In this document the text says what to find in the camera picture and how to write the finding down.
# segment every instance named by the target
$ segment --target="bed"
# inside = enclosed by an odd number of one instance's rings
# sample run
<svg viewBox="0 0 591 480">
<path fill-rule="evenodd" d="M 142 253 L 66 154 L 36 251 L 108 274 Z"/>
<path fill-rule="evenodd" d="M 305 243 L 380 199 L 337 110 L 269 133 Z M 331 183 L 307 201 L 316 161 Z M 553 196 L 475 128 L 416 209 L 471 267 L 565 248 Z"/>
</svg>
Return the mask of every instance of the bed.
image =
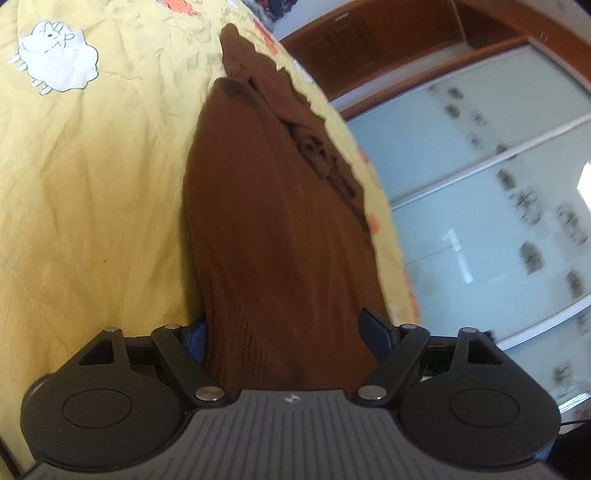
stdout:
<svg viewBox="0 0 591 480">
<path fill-rule="evenodd" d="M 36 379 L 105 326 L 147 335 L 202 310 L 183 176 L 200 107 L 225 75 L 218 37 L 227 23 L 287 69 L 326 118 L 365 190 L 390 320 L 418 322 L 369 159 L 238 0 L 8 0 L 0 8 L 0 436 L 23 468 L 33 459 L 20 405 Z"/>
</svg>

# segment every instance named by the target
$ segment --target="wooden door frame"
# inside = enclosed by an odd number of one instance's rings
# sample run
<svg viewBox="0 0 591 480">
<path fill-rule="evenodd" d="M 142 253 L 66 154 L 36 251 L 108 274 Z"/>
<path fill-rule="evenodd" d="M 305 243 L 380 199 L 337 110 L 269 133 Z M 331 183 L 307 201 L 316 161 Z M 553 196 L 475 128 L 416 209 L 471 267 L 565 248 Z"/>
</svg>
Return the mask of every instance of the wooden door frame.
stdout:
<svg viewBox="0 0 591 480">
<path fill-rule="evenodd" d="M 391 100 L 392 98 L 395 98 L 425 83 L 431 82 L 432 80 L 436 80 L 439 77 L 447 75 L 448 73 L 455 72 L 456 70 L 460 70 L 464 67 L 467 67 L 468 65 L 472 65 L 473 63 L 486 60 L 500 53 L 514 50 L 515 48 L 523 47 L 528 44 L 528 37 L 521 35 L 519 37 L 505 40 L 489 47 L 471 51 L 470 53 L 450 60 L 447 63 L 438 65 L 435 68 L 418 73 L 406 80 L 403 80 L 402 82 L 386 87 L 385 89 L 380 90 L 378 93 L 374 93 L 360 102 L 344 109 L 340 114 L 345 121 L 349 121 L 356 116 L 361 115 L 362 113 L 365 113 L 366 111 L 371 110 L 372 108 L 381 105 L 388 100 Z"/>
<path fill-rule="evenodd" d="M 548 55 L 576 80 L 584 83 L 586 88 L 591 85 L 591 45 L 551 18 L 515 0 L 455 1 L 461 8 L 472 9 L 481 17 L 489 18 L 514 30 L 518 36 L 477 48 L 464 56 L 387 87 L 341 111 L 340 114 L 345 121 L 441 76 L 528 44 Z M 474 40 L 473 46 L 477 46 L 480 39 Z"/>
</svg>

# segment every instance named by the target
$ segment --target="frosted glass panel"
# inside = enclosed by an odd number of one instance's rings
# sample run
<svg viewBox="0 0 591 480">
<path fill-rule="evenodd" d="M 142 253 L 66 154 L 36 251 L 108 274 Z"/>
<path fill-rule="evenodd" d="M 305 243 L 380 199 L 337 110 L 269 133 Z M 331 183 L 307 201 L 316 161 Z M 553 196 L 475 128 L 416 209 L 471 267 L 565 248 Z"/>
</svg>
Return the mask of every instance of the frosted glass panel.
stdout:
<svg viewBox="0 0 591 480">
<path fill-rule="evenodd" d="M 394 212 L 428 330 L 501 340 L 590 292 L 587 162 L 590 124 Z"/>
<path fill-rule="evenodd" d="M 393 199 L 589 112 L 589 94 L 527 47 L 391 100 L 349 127 Z"/>
</svg>

